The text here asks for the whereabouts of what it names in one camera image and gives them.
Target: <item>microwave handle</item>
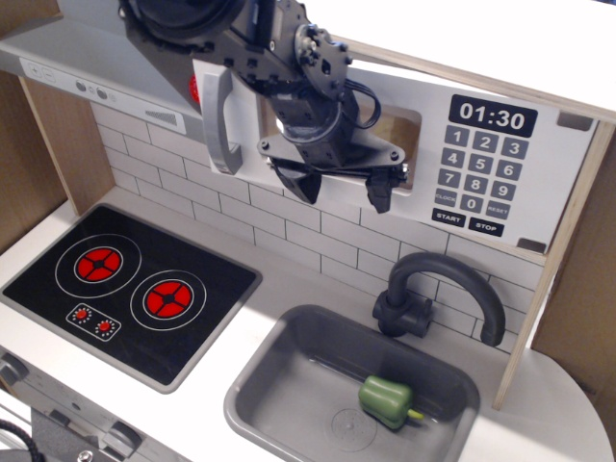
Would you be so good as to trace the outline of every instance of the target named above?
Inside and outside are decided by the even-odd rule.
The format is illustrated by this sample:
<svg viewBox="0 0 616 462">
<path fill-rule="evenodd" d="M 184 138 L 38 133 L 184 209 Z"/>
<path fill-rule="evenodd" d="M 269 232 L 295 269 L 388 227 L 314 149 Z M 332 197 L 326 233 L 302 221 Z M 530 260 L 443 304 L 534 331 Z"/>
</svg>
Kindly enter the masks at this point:
<svg viewBox="0 0 616 462">
<path fill-rule="evenodd" d="M 235 175 L 242 166 L 242 146 L 229 143 L 224 122 L 224 102 L 233 90 L 230 70 L 217 64 L 202 64 L 199 67 L 201 88 L 201 116 L 205 143 L 210 158 L 221 173 Z"/>
</svg>

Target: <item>stovetop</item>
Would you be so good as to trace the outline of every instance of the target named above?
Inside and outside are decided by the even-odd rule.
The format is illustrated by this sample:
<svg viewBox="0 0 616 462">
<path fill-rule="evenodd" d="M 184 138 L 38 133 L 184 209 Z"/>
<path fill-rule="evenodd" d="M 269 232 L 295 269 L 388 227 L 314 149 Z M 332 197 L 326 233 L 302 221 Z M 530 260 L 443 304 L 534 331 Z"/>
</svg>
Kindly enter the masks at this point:
<svg viewBox="0 0 616 462">
<path fill-rule="evenodd" d="M 162 392 L 179 386 L 261 275 L 98 206 L 2 290 L 2 299 Z"/>
</svg>

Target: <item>toy bell pepper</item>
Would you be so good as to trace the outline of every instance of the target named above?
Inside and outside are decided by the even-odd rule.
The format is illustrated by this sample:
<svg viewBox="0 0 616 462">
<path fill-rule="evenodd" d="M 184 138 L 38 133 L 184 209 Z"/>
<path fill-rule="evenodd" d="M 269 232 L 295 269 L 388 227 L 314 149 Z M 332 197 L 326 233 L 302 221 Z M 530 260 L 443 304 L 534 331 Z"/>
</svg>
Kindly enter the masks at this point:
<svg viewBox="0 0 616 462">
<path fill-rule="evenodd" d="M 406 418 L 423 419 L 424 415 L 411 409 L 413 391 L 408 385 L 370 375 L 359 389 L 362 409 L 396 430 Z"/>
</svg>

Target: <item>sink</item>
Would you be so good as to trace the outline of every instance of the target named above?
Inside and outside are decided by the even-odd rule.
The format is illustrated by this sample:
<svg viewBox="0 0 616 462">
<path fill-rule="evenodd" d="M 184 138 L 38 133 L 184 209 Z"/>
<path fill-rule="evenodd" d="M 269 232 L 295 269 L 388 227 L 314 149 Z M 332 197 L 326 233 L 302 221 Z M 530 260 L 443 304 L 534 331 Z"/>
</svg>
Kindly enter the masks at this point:
<svg viewBox="0 0 616 462">
<path fill-rule="evenodd" d="M 371 374 L 409 385 L 425 418 L 394 431 L 362 411 Z M 462 371 L 314 305 L 280 318 L 224 402 L 236 432 L 288 461 L 452 462 L 478 408 Z"/>
</svg>

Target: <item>faucet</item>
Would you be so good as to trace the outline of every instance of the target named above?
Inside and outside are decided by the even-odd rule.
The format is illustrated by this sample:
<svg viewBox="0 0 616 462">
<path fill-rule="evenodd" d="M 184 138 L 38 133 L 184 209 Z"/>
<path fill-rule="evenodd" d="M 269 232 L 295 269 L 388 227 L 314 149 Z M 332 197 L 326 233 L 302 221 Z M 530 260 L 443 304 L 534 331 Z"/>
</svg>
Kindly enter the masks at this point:
<svg viewBox="0 0 616 462">
<path fill-rule="evenodd" d="M 432 300 L 423 299 L 406 289 L 406 282 L 416 272 L 441 274 L 466 289 L 483 312 L 481 342 L 490 347 L 499 345 L 504 335 L 504 310 L 501 299 L 481 275 L 464 263 L 447 255 L 419 252 L 406 255 L 392 268 L 387 291 L 374 304 L 372 316 L 378 319 L 381 332 L 399 337 L 409 332 L 424 337 L 434 318 Z"/>
</svg>

